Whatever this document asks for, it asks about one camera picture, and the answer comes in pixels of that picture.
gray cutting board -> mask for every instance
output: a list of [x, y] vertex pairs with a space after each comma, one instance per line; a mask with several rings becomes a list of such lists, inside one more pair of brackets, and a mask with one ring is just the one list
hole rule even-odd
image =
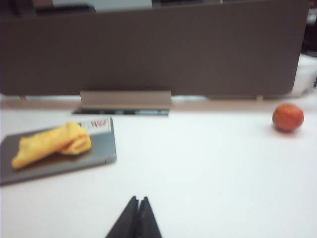
[[113, 163], [116, 160], [116, 150], [112, 119], [96, 121], [105, 121], [107, 128], [94, 127], [88, 130], [92, 142], [90, 151], [77, 156], [55, 153], [19, 170], [11, 166], [11, 160], [18, 152], [20, 137], [30, 136], [42, 130], [7, 136], [0, 148], [0, 185]]

yellow cloth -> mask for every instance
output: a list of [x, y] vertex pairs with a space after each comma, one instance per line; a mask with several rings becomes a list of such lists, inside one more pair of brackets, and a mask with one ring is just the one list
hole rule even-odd
[[12, 167], [22, 168], [54, 152], [77, 155], [90, 148], [89, 134], [79, 124], [70, 121], [30, 137], [21, 137], [19, 151], [12, 159]]

white tabletop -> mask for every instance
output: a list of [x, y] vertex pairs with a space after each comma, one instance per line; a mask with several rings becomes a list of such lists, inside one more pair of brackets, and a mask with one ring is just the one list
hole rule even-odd
[[[294, 133], [274, 108], [305, 113]], [[78, 101], [1, 101], [5, 135], [102, 118]], [[148, 196], [164, 238], [316, 238], [317, 93], [283, 100], [173, 102], [168, 117], [113, 116], [117, 162], [1, 187], [2, 238], [101, 238]]]

